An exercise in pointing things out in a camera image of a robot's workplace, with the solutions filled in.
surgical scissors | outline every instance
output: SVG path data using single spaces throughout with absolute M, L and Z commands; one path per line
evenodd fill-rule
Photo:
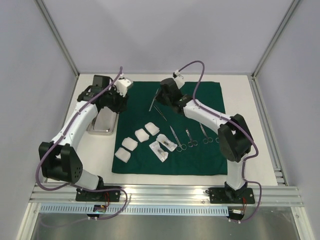
M 182 150 L 186 150 L 187 149 L 187 145 L 185 144 L 181 144 L 174 129 L 172 128 L 172 126 L 170 126 L 171 132 L 176 140 L 176 143 L 178 144 L 178 146 L 176 147 L 176 150 L 180 153 Z
M 205 129 L 204 129 L 204 126 L 202 126 L 202 124 L 200 123 L 200 128 L 203 132 L 203 135 L 205 136 L 205 138 L 202 140 L 204 144 L 208 144 L 208 143 L 212 143 L 214 141 L 214 139 L 212 137 L 208 137 Z
M 189 148 L 192 148 L 193 146 L 197 146 L 197 145 L 198 145 L 198 142 L 197 142 L 196 140 L 193 140 L 193 139 L 192 139 L 188 128 L 186 128 L 185 131 L 186 131 L 186 134 L 188 135 L 188 137 L 189 137 L 189 139 L 190 139 L 190 142 L 188 142 Z

robotic arm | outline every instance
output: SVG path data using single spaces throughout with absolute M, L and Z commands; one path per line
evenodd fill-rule
M 64 125 L 62 130 L 51 140 L 42 142 L 39 146 L 40 159 L 62 136 L 62 141 L 53 149 L 42 164 L 42 175 L 46 178 L 76 184 L 81 188 L 96 190 L 103 188 L 103 179 L 100 176 L 89 173 L 83 169 L 81 160 L 77 155 L 77 147 L 86 131 L 89 123 L 98 115 L 99 111 L 108 107 L 115 113 L 121 113 L 127 108 L 129 96 L 127 91 L 133 82 L 126 78 L 118 79 L 104 94 L 88 104 L 77 116 L 72 125 L 75 115 L 92 98 L 102 92 L 112 81 L 108 76 L 95 75 L 93 83 L 88 86 L 77 98 L 77 104 L 73 114 Z
M 196 104 L 190 95 L 183 95 L 180 90 L 182 86 L 183 83 L 179 78 L 164 79 L 160 83 L 160 91 L 157 92 L 155 99 L 165 106 L 170 106 L 174 112 L 207 126 L 218 135 L 220 151 L 227 159 L 227 178 L 222 194 L 225 196 L 220 198 L 234 202 L 247 189 L 247 183 L 242 178 L 242 165 L 252 144 L 239 129 L 225 119 L 237 123 L 251 136 L 246 121 L 239 114 L 229 116 L 206 106 L 206 109 L 217 116 L 210 114 L 198 107 L 197 104 L 201 105 L 198 100 Z

gray wall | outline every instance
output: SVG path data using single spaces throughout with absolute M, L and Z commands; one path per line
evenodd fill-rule
M 304 0 L 258 83 L 290 185 L 299 187 L 320 237 L 320 1 Z
M 81 73 L 252 73 L 291 1 L 44 0 Z
M 32 0 L 0 1 L 0 239 L 14 239 L 75 77 Z

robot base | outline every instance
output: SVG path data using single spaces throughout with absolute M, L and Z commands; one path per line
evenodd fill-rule
M 252 188 L 245 184 L 239 190 L 233 190 L 227 184 L 225 187 L 210 187 L 207 191 L 211 204 L 243 204 L 245 198 L 247 204 L 255 204 L 255 196 Z
M 99 189 L 118 189 L 119 186 L 103 186 Z M 76 202 L 107 202 L 108 196 L 106 196 L 107 193 L 109 193 L 109 202 L 115 203 L 119 202 L 120 199 L 120 191 L 103 191 L 103 192 L 90 192 L 81 190 L 79 188 L 76 189 Z

white table surface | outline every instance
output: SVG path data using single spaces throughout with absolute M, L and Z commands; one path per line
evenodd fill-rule
M 126 74 L 134 82 L 161 81 L 171 77 L 169 74 Z M 183 75 L 186 82 L 195 82 L 199 75 Z M 71 116 L 77 103 L 78 95 L 92 84 L 93 74 L 79 76 L 70 104 L 67 119 Z M 246 75 L 205 75 L 202 81 L 221 84 L 226 114 L 241 114 L 250 129 L 254 141 L 259 148 L 259 156 L 248 160 L 245 176 L 248 180 L 258 181 L 263 186 L 277 186 L 267 143 L 258 117 L 258 112 Z M 112 135 L 92 135 L 87 132 L 78 145 L 77 154 L 82 161 L 83 168 L 92 174 L 103 177 L 108 184 L 156 184 L 156 185 L 223 185 L 226 175 L 195 176 L 195 175 L 153 175 L 153 174 L 118 174 L 111 172 L 116 143 L 115 128 Z

